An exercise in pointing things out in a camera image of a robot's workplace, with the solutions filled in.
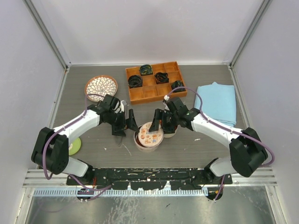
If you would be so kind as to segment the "short pink lunch tin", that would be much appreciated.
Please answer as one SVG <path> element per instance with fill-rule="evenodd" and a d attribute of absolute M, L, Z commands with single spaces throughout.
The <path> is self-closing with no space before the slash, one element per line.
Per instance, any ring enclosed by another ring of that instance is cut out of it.
<path fill-rule="evenodd" d="M 174 133 L 164 133 L 164 137 L 165 138 L 171 138 L 171 137 L 173 137 L 175 134 L 176 134 L 176 132 L 177 132 L 177 126 L 175 126 L 175 129 L 174 129 Z"/>

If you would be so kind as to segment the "green object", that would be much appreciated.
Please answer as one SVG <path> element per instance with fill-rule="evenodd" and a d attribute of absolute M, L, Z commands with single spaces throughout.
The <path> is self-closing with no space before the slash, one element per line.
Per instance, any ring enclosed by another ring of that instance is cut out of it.
<path fill-rule="evenodd" d="M 76 138 L 70 145 L 69 145 L 69 155 L 76 154 L 81 148 L 81 139 Z"/>

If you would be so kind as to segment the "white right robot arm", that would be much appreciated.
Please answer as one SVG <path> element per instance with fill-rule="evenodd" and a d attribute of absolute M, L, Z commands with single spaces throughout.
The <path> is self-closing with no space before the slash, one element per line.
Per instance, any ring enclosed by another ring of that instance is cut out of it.
<path fill-rule="evenodd" d="M 266 146 L 254 129 L 224 125 L 199 109 L 188 109 L 180 98 L 165 97 L 164 104 L 164 110 L 155 110 L 150 132 L 162 129 L 164 133 L 174 133 L 175 127 L 180 126 L 202 133 L 229 150 L 228 157 L 215 158 L 205 166 L 207 182 L 215 184 L 222 176 L 235 173 L 250 177 L 268 159 Z"/>

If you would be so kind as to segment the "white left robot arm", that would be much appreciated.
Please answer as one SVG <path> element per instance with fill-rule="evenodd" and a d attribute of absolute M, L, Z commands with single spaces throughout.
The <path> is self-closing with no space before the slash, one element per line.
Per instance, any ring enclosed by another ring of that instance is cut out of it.
<path fill-rule="evenodd" d="M 134 112 L 125 112 L 125 101 L 107 94 L 96 104 L 86 106 L 85 110 L 71 121 L 56 128 L 43 128 L 37 137 L 31 160 L 41 166 L 46 179 L 60 173 L 77 177 L 83 185 L 93 181 L 92 166 L 69 156 L 69 146 L 81 135 L 102 123 L 111 125 L 112 135 L 124 137 L 125 130 L 136 133 Z"/>

